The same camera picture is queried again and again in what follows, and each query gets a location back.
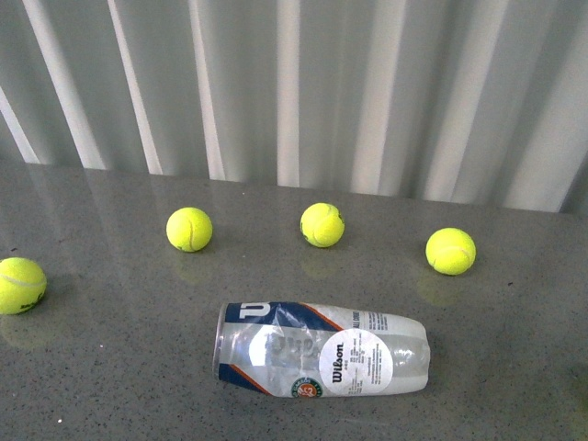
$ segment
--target tennis ball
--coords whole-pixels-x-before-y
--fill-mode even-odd
[[[0,260],[0,314],[19,314],[35,306],[45,293],[47,278],[32,260]]]
[[[466,232],[457,228],[444,228],[429,238],[425,253],[435,271],[457,276],[473,265],[476,245]]]
[[[169,217],[165,231],[171,245],[178,250],[193,253],[210,242],[212,222],[201,209],[185,207]]]
[[[339,242],[345,221],[336,206],[319,202],[302,213],[300,231],[308,243],[326,248]]]

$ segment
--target tennis ball can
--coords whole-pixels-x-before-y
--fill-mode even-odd
[[[382,312],[300,302],[220,309],[215,376],[283,398],[391,395],[421,390],[431,351],[419,322]]]

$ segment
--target gray countertop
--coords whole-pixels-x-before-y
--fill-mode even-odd
[[[300,235],[328,201],[340,243]],[[204,209],[183,254],[168,216]],[[438,228],[478,245],[441,276]],[[45,299],[0,316],[0,439],[577,439],[588,436],[588,220],[569,215],[0,162],[0,257],[47,274]],[[308,301],[413,318],[427,387],[294,400],[212,375],[223,302]]]

